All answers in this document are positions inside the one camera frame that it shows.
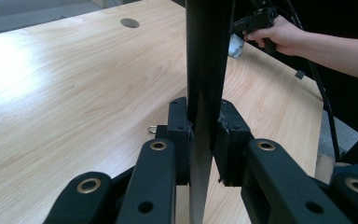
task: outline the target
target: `finger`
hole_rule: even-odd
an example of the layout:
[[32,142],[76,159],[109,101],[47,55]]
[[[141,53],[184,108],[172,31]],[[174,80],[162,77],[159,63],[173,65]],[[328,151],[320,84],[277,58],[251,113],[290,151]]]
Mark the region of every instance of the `finger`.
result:
[[258,44],[258,47],[260,48],[264,48],[266,46],[264,39],[257,39],[255,42]]

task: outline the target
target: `desk surface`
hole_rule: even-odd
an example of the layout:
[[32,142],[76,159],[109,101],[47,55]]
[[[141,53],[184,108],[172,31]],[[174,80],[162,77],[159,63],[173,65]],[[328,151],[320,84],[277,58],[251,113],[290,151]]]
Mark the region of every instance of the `desk surface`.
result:
[[[119,175],[150,125],[186,96],[185,10],[148,0],[0,34],[0,223],[42,223],[75,176]],[[124,18],[139,28],[120,24]],[[315,83],[249,45],[228,58],[224,99],[255,137],[280,143],[313,175],[323,102]],[[205,223],[249,221],[240,189],[213,167]],[[177,219],[186,223],[187,188]]]

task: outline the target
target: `gray floor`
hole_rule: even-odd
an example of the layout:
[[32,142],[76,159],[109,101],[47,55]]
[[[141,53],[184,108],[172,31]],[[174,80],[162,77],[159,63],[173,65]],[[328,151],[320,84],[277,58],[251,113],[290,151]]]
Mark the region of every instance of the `gray floor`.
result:
[[[105,0],[110,7],[122,5],[129,0]],[[48,21],[101,10],[90,0],[0,0],[0,33]],[[358,140],[358,133],[336,119],[338,144],[348,150]],[[324,112],[319,152],[334,158],[330,126]]]

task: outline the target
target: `black cable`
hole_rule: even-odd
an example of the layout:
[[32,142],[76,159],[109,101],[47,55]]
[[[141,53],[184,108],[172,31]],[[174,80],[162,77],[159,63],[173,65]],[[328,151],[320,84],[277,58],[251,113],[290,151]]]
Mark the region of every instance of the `black cable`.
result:
[[[292,22],[294,23],[295,26],[297,26],[299,29],[304,30],[300,19],[297,16],[297,13],[295,11],[295,8],[293,7],[292,3],[290,2],[290,0],[284,0],[285,3],[287,4],[287,6],[289,7],[291,13],[292,13]],[[334,149],[334,155],[336,157],[336,161],[340,161],[340,155],[339,155],[339,146],[338,146],[338,140],[337,140],[337,131],[336,131],[336,123],[334,122],[334,113],[333,113],[333,109],[330,105],[330,101],[327,97],[327,94],[324,90],[324,85],[322,83],[322,80],[319,76],[318,70],[316,68],[316,64],[310,60],[308,60],[308,64],[310,66],[310,71],[312,72],[313,75],[313,79],[316,82],[316,85],[318,86],[319,92],[322,95],[322,98],[324,100],[324,104],[325,104],[325,109],[327,112],[327,117],[328,117],[328,121],[329,121],[329,125],[330,125],[330,133],[331,133],[331,139],[333,142],[333,149]]]

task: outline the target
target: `desk grommet hole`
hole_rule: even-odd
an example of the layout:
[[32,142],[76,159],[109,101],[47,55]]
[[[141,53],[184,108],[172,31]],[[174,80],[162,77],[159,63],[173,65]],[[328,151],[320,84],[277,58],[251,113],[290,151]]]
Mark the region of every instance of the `desk grommet hole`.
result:
[[141,26],[141,24],[134,20],[134,19],[129,19],[129,18],[126,18],[126,19],[122,19],[120,21],[120,23],[125,26],[125,27],[128,27],[128,28],[138,28]]

